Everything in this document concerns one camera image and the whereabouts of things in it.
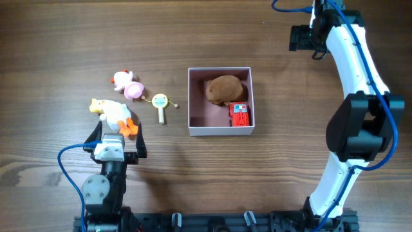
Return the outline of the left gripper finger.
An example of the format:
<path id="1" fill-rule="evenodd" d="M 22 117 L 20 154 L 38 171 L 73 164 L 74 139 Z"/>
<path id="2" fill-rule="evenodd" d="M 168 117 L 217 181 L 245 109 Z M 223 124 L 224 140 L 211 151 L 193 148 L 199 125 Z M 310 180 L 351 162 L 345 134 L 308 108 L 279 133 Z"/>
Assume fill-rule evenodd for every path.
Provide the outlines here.
<path id="1" fill-rule="evenodd" d="M 83 150 L 86 152 L 93 152 L 96 145 L 101 142 L 101 138 L 102 138 L 102 122 L 98 122 L 93 132 L 84 142 Z"/>
<path id="2" fill-rule="evenodd" d="M 139 131 L 136 136 L 136 152 L 139 158 L 147 158 L 147 148 L 145 146 L 142 131 Z"/>

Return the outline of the white yellow duck toy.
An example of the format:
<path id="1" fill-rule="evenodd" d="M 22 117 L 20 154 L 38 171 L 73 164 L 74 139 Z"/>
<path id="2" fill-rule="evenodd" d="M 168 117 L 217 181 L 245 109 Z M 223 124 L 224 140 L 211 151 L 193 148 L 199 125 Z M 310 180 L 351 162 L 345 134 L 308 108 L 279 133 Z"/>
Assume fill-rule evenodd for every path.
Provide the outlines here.
<path id="1" fill-rule="evenodd" d="M 111 100 L 92 99 L 89 110 L 91 113 L 99 114 L 101 121 L 106 121 L 113 131 L 125 137 L 138 134 L 138 126 L 134 124 L 126 104 Z"/>

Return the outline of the wooden cat rattle drum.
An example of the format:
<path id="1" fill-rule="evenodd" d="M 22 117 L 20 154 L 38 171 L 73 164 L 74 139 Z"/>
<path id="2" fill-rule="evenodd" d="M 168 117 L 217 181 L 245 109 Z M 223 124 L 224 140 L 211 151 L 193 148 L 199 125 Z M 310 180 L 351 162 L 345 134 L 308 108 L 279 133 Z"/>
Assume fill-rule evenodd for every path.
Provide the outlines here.
<path id="1" fill-rule="evenodd" d="M 158 109 L 158 122 L 160 124 L 165 124 L 164 109 L 168 106 L 168 104 L 172 104 L 175 108 L 180 107 L 178 104 L 171 102 L 163 93 L 157 93 L 151 100 L 146 99 L 145 96 L 141 96 L 141 99 L 145 100 L 146 102 L 150 102 L 155 108 Z"/>

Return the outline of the pink duck toy with hat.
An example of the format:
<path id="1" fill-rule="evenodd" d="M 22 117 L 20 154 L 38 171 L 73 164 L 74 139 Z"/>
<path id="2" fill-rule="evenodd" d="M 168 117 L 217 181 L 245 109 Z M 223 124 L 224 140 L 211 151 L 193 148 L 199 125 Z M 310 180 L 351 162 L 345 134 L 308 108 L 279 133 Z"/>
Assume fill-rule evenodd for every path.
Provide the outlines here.
<path id="1" fill-rule="evenodd" d="M 144 85 L 134 80 L 132 71 L 116 72 L 110 81 L 115 84 L 114 90 L 122 92 L 126 99 L 138 99 L 143 94 Z"/>

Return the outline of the brown plush animal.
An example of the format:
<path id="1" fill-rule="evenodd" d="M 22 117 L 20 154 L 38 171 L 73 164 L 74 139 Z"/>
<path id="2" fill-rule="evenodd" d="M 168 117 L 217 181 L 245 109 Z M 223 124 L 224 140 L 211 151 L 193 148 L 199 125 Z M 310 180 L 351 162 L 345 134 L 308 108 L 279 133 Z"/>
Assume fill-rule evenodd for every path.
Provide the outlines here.
<path id="1" fill-rule="evenodd" d="M 245 89 L 242 82 L 233 75 L 222 75 L 208 81 L 206 96 L 215 105 L 229 105 L 231 102 L 244 101 Z"/>

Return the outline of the red toy car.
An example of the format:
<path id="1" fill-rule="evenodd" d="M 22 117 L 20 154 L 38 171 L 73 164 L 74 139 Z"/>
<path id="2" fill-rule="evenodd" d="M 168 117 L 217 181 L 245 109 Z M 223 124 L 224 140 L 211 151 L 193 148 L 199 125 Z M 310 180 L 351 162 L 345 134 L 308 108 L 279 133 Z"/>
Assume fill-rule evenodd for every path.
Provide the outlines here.
<path id="1" fill-rule="evenodd" d="M 229 126 L 250 126 L 249 110 L 246 102 L 232 102 L 229 105 Z"/>

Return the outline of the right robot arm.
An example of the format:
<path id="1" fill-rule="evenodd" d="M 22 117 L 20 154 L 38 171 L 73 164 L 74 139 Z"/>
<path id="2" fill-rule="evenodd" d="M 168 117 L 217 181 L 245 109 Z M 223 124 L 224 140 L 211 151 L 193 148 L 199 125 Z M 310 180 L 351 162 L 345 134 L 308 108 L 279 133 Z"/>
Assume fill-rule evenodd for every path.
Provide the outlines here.
<path id="1" fill-rule="evenodd" d="M 347 10 L 342 1 L 314 1 L 303 11 L 312 15 L 311 22 L 291 28 L 289 49 L 312 50 L 314 60 L 320 58 L 318 53 L 330 53 L 344 94 L 326 128 L 330 154 L 318 186 L 307 198 L 305 228 L 347 229 L 344 202 L 362 171 L 379 169 L 394 155 L 405 102 L 380 78 L 359 11 Z"/>

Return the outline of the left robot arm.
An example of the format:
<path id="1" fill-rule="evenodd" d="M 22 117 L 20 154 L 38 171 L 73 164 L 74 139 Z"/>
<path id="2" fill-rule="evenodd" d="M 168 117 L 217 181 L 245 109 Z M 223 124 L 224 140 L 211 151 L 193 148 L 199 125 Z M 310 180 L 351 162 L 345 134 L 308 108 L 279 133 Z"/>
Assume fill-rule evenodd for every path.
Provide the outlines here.
<path id="1" fill-rule="evenodd" d="M 125 138 L 121 133 L 102 132 L 99 122 L 86 139 L 83 150 L 101 165 L 99 174 L 88 177 L 82 185 L 85 215 L 83 231 L 143 231 L 143 225 L 135 218 L 131 208 L 123 205 L 126 192 L 126 170 L 137 165 L 139 158 L 147 157 L 147 149 L 138 125 L 136 150 L 125 150 Z"/>

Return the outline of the white box pink interior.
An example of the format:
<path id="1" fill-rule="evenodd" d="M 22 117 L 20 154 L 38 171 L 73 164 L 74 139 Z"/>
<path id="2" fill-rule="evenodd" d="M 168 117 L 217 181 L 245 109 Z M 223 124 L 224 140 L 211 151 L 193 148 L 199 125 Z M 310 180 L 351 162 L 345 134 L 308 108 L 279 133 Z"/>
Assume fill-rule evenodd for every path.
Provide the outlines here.
<path id="1" fill-rule="evenodd" d="M 208 101 L 207 82 L 222 75 L 240 79 L 247 91 L 249 126 L 231 126 L 229 108 Z M 250 135 L 255 128 L 254 91 L 249 67 L 212 67 L 188 69 L 188 128 L 192 137 Z"/>

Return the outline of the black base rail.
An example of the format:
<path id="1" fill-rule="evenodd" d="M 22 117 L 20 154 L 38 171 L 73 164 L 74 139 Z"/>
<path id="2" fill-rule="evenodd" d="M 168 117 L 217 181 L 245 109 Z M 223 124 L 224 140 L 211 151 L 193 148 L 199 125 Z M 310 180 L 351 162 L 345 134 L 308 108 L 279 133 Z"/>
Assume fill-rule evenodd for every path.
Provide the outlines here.
<path id="1" fill-rule="evenodd" d="M 86 217 L 86 231 L 262 231 L 291 232 L 312 231 L 308 217 L 302 211 L 273 211 L 254 213 L 253 219 L 247 219 L 250 213 L 238 214 L 203 214 L 183 215 L 175 213 L 138 213 L 125 220 L 119 217 Z"/>

